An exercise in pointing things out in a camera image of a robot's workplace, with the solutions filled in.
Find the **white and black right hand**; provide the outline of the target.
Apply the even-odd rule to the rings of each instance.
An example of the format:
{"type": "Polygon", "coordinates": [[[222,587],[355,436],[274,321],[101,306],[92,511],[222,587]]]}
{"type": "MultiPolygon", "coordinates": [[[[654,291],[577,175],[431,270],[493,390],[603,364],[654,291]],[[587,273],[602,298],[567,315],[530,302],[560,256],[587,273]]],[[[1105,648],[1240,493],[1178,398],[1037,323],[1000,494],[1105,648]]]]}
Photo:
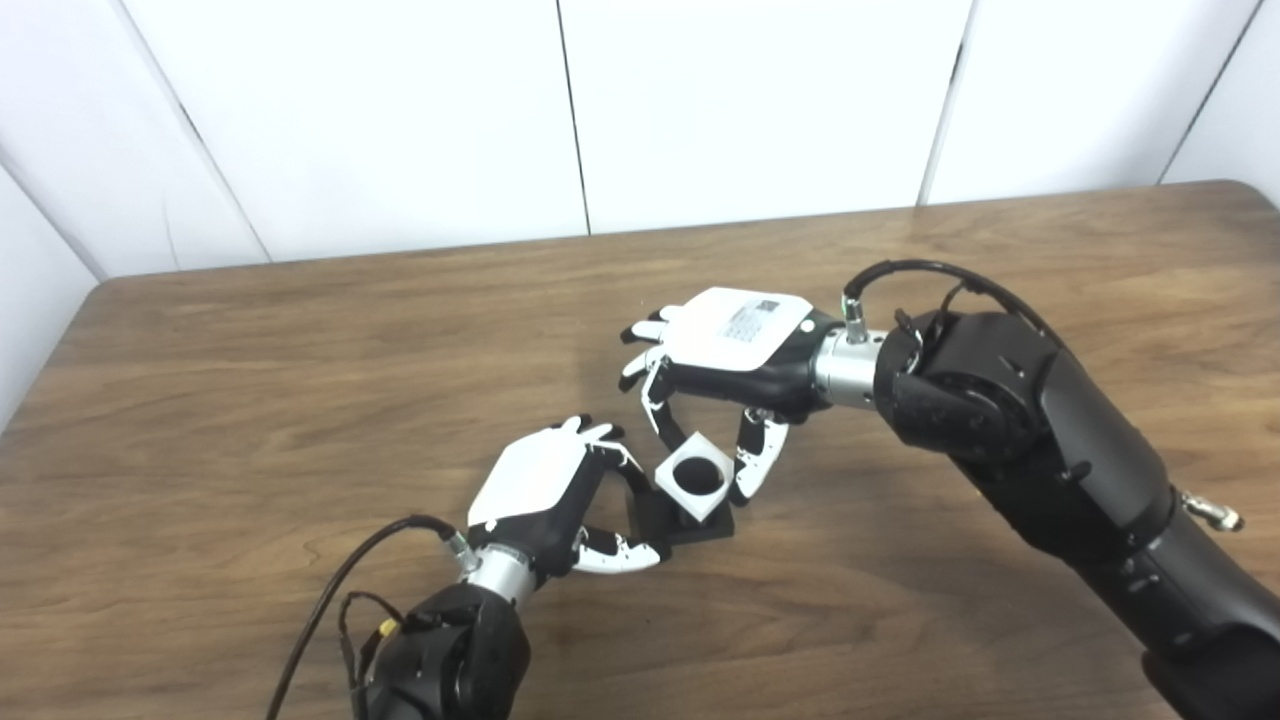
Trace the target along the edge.
{"type": "Polygon", "coordinates": [[[739,405],[730,502],[742,507],[771,473],[788,428],[832,407],[817,357],[840,325],[799,296],[712,287],[621,332],[623,343],[649,347],[623,365],[618,387],[643,387],[644,413],[671,450],[687,438],[671,409],[676,395],[739,405]]]}

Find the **white and black left hand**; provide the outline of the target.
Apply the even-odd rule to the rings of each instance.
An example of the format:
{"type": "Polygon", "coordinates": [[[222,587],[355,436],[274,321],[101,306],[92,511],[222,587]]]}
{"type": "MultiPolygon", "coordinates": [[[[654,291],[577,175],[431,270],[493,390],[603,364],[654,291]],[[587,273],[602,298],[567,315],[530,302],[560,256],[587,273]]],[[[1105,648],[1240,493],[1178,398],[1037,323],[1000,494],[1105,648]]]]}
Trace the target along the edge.
{"type": "Polygon", "coordinates": [[[668,562],[672,548],[586,523],[607,473],[635,498],[653,492],[640,462],[623,445],[625,429],[570,416],[507,445],[467,512],[468,542],[522,556],[538,585],[572,571],[625,574],[668,562]]]}

